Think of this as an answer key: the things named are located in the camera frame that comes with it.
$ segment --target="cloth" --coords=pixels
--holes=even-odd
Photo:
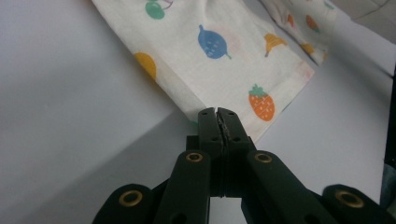
[[[224,107],[253,141],[314,73],[242,0],[93,2],[190,120]]]
[[[288,32],[316,64],[326,59],[336,19],[323,0],[261,0],[276,24]]]

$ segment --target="white table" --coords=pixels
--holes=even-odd
[[[94,5],[0,5],[0,223],[90,223],[114,189],[164,181],[196,127]],[[277,31],[316,74],[257,148],[314,192],[340,183],[378,202],[396,47],[341,13],[317,67]],[[239,203],[212,199],[211,223],[244,223]]]

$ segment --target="brass insert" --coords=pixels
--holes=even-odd
[[[139,190],[129,190],[124,192],[120,198],[119,203],[124,207],[132,207],[139,204],[143,199],[143,194]]]
[[[264,162],[264,163],[269,163],[269,162],[272,161],[272,157],[270,155],[265,154],[265,153],[257,153],[254,156],[254,159],[256,161]]]
[[[364,201],[360,197],[346,190],[337,190],[335,198],[349,207],[362,208],[364,206]]]
[[[198,162],[201,161],[203,158],[204,157],[201,154],[196,152],[192,152],[186,156],[186,160],[191,162]]]

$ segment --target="strawberry print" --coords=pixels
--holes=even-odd
[[[306,24],[308,25],[311,30],[315,31],[316,33],[320,34],[319,27],[314,19],[310,15],[306,15],[305,17]]]
[[[260,119],[270,121],[275,114],[275,104],[270,95],[255,84],[251,91],[248,92],[248,100],[254,113]]]
[[[290,14],[288,15],[288,22],[290,23],[292,28],[295,28],[294,18]]]

